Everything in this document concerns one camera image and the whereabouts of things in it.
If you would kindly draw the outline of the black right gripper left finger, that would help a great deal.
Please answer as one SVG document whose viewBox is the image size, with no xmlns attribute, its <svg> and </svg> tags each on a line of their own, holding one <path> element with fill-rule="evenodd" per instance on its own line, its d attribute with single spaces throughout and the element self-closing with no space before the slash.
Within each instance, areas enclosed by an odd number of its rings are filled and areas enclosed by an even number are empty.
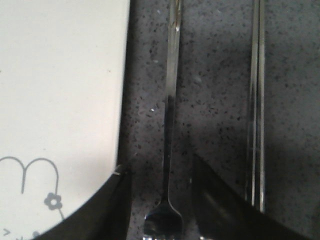
<svg viewBox="0 0 320 240">
<path fill-rule="evenodd" d="M 132 209 L 132 171 L 118 165 L 77 211 L 37 240 L 125 240 Z"/>
</svg>

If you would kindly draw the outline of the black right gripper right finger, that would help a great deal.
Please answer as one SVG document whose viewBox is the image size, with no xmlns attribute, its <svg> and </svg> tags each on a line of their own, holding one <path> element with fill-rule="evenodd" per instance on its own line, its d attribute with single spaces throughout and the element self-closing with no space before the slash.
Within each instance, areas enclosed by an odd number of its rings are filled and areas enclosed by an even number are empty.
<svg viewBox="0 0 320 240">
<path fill-rule="evenodd" d="M 239 196 L 199 155 L 192 159 L 192 209 L 201 240 L 305 240 Z"/>
</svg>

